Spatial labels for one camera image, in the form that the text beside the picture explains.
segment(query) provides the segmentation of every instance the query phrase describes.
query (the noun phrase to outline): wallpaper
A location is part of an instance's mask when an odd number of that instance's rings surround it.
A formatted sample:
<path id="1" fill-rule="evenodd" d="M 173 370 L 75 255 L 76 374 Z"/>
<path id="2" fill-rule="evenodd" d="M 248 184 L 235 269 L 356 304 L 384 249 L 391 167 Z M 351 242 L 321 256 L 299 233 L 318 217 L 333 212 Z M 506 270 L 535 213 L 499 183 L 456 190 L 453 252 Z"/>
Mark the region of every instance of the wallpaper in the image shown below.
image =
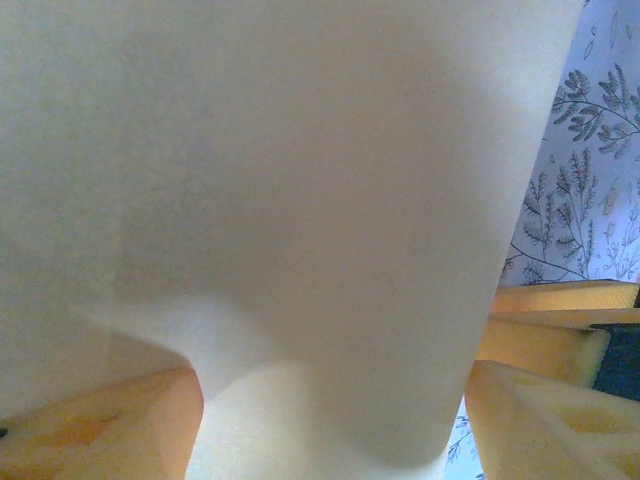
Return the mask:
<path id="1" fill-rule="evenodd" d="M 640 3 L 586 0 L 501 285 L 640 282 Z M 480 480 L 464 400 L 447 477 Z"/>

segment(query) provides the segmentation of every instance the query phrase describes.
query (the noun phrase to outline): floral wallpaper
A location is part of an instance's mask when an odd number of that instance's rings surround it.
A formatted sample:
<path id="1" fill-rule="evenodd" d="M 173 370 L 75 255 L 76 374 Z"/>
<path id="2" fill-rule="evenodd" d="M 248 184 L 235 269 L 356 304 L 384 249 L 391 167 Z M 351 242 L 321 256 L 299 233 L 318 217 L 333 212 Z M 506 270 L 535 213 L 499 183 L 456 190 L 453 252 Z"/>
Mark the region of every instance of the floral wallpaper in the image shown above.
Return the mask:
<path id="1" fill-rule="evenodd" d="M 640 2 L 583 2 L 501 285 L 640 282 Z M 485 478 L 464 400 L 446 478 Z"/>

